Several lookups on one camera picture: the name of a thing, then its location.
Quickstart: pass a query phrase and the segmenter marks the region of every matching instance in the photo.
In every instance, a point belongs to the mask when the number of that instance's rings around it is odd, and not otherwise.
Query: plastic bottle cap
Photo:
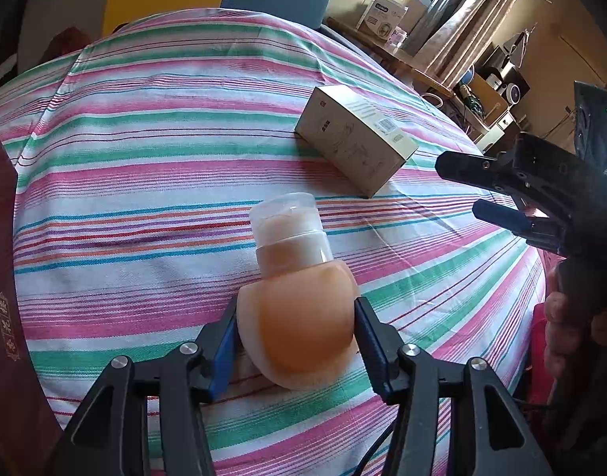
[[[334,259],[311,194],[260,202],[249,215],[263,278]]]
[[[317,204],[311,194],[287,194],[265,200],[249,212],[257,248],[301,234],[322,232]]]

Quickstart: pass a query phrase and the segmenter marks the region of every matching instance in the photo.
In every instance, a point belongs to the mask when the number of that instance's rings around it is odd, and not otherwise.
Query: striped bedsheet
[[[371,200],[293,133],[324,84],[349,85],[419,144]],[[382,320],[438,358],[481,355],[506,385],[517,378],[542,266],[536,249],[470,212],[480,197],[512,201],[442,181],[438,154],[473,143],[314,31],[254,12],[154,15],[0,88],[0,135],[19,172],[23,328],[62,426],[112,357],[165,354],[258,278],[248,209],[287,192],[315,195],[334,255]],[[449,411],[443,401],[436,474]],[[333,386],[290,392],[240,353],[204,420],[220,476],[347,476],[395,413],[360,356]],[[149,426],[162,472],[155,399]]]

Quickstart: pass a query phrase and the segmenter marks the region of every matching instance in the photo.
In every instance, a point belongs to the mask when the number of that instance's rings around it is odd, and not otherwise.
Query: maroon book
[[[11,476],[42,474],[61,434],[30,359],[13,275],[17,171],[0,141],[0,457]]]

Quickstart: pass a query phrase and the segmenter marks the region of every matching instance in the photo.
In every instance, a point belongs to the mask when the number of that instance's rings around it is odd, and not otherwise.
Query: pink bottle
[[[352,272],[334,260],[312,195],[261,202],[250,218],[261,280],[239,290],[244,348],[280,386],[328,386],[356,353]]]

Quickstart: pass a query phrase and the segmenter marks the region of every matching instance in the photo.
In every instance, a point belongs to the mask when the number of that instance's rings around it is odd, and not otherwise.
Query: barcode label
[[[376,125],[384,134],[389,134],[391,131],[396,129],[395,123],[388,118],[380,120]]]

